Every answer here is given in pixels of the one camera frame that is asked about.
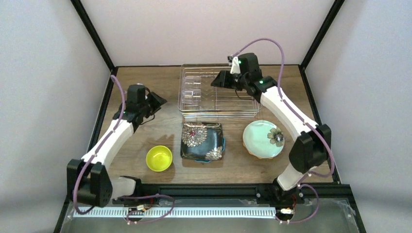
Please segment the clear plastic glass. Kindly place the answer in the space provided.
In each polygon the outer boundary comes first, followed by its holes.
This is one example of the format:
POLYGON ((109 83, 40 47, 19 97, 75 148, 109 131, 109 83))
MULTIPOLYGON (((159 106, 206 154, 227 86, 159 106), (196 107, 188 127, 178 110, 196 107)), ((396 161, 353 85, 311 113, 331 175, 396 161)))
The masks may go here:
POLYGON ((186 76, 183 78, 182 91, 184 93, 195 93, 201 90, 202 77, 201 76, 186 76))
POLYGON ((201 90, 184 90, 180 95, 180 102, 183 106, 198 106, 201 102, 201 90))

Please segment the metal wire dish rack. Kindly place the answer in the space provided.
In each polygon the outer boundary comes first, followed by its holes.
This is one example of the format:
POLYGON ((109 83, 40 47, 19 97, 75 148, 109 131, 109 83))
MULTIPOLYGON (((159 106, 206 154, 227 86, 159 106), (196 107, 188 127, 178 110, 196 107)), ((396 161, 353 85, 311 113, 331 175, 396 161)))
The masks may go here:
POLYGON ((254 117, 261 110, 261 104, 245 91, 212 87, 211 82, 221 70, 230 67, 222 64, 184 64, 180 71, 178 109, 185 118, 189 117, 254 117), (183 106, 180 102, 183 78, 201 76, 201 102, 198 106, 183 106))

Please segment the black floral square plate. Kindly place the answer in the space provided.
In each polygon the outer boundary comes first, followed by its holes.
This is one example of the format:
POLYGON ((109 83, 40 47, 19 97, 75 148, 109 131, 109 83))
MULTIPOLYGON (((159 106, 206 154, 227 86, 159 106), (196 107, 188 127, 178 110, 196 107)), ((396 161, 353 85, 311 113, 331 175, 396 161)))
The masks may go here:
POLYGON ((180 156, 203 160, 212 149, 223 144, 223 126, 216 122, 186 121, 182 125, 180 156))

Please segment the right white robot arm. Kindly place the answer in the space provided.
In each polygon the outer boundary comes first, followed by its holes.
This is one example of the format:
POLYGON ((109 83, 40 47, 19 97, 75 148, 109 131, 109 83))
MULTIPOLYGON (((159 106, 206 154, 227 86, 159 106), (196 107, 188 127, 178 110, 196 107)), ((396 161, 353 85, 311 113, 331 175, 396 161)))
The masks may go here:
POLYGON ((290 163, 275 183, 284 192, 299 186, 319 165, 332 159, 331 129, 317 124, 292 103, 280 80, 263 76, 254 53, 229 56, 228 62, 231 69, 221 70, 211 86, 246 91, 284 125, 294 144, 289 153, 290 163))

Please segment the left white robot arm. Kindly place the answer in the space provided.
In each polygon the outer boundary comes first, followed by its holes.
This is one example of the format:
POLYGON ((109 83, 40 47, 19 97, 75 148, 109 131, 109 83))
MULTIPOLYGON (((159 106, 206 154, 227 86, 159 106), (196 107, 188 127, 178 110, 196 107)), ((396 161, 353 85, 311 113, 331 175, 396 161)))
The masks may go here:
POLYGON ((141 84, 130 85, 107 131, 81 159, 67 165, 67 191, 71 201, 105 207, 112 199, 134 194, 137 179, 111 178, 108 169, 123 144, 144 119, 153 116, 167 100, 141 84))

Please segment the yellow-green small bowl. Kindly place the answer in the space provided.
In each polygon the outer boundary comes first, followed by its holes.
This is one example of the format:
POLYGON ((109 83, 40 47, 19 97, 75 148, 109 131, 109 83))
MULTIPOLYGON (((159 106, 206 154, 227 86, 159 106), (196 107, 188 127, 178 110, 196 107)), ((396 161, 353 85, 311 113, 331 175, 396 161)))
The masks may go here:
POLYGON ((146 154, 146 165, 154 172, 167 170, 171 166, 172 161, 172 152, 166 146, 154 146, 146 154))

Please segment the light blue floral plate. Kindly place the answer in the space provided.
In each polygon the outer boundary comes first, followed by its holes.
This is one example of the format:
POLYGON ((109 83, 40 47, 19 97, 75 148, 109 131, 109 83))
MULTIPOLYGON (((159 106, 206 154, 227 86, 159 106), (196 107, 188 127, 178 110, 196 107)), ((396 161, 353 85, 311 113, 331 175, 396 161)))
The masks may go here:
POLYGON ((281 129, 266 120, 249 123, 243 131, 242 140, 251 153, 262 158, 278 156, 285 145, 281 129))

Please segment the blue plate under square plate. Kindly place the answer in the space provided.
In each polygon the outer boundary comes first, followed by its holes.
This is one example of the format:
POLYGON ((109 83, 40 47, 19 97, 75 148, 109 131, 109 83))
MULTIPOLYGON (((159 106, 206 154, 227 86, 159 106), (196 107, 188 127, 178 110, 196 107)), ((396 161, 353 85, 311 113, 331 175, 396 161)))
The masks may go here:
POLYGON ((214 149, 212 149, 211 151, 209 151, 206 155, 205 155, 205 159, 203 160, 194 160, 195 162, 198 163, 210 163, 212 161, 218 161, 221 160, 224 156, 225 153, 225 139, 223 138, 223 144, 219 147, 216 147, 214 149))

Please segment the left black frame post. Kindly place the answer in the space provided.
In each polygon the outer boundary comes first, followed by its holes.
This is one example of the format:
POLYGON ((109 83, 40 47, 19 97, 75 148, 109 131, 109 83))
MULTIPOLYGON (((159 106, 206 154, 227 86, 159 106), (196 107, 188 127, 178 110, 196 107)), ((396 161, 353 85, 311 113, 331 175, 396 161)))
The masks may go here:
POLYGON ((100 53, 101 57, 103 58, 106 66, 110 71, 115 69, 115 65, 112 62, 97 30, 95 29, 93 22, 91 21, 85 7, 83 6, 80 0, 71 0, 71 3, 76 10, 80 20, 82 21, 83 25, 85 26, 87 32, 89 33, 91 39, 93 40, 98 52, 100 53))

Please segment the black frame post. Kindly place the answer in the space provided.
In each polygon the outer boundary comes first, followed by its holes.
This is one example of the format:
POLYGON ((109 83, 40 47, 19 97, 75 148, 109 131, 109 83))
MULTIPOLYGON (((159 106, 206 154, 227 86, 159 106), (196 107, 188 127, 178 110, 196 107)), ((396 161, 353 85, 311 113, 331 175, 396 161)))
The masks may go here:
POLYGON ((83 6, 80 0, 71 0, 71 3, 76 10, 80 20, 82 21, 83 25, 85 26, 87 32, 89 33, 91 39, 93 40, 98 52, 100 53, 101 57, 103 58, 106 66, 110 71, 115 69, 115 65, 112 62, 97 30, 95 29, 93 22, 91 21, 85 7, 83 6))
POLYGON ((302 70, 305 70, 308 67, 344 2, 345 0, 334 0, 302 63, 299 66, 302 70))

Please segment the right black frame post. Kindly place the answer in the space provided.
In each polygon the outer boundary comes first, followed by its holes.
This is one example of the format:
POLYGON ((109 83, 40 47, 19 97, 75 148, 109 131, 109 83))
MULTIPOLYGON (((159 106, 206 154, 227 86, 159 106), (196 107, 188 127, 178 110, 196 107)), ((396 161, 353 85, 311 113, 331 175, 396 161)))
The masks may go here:
POLYGON ((344 2, 345 0, 334 0, 302 63, 299 66, 302 70, 305 70, 308 67, 344 2))

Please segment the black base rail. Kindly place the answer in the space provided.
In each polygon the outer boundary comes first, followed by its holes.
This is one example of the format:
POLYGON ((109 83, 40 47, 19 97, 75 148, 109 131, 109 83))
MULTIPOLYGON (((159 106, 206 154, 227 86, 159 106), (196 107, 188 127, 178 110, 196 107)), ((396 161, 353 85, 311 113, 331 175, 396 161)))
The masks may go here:
POLYGON ((143 184, 137 182, 130 191, 120 191, 114 185, 82 185, 77 192, 68 190, 71 201, 94 207, 105 207, 109 203, 132 205, 136 198, 147 198, 157 203, 170 196, 183 199, 241 199, 256 200, 259 204, 276 207, 291 206, 293 202, 303 203, 304 198, 341 198, 352 194, 350 186, 336 183, 307 183, 290 191, 282 191, 274 183, 257 184, 143 184))

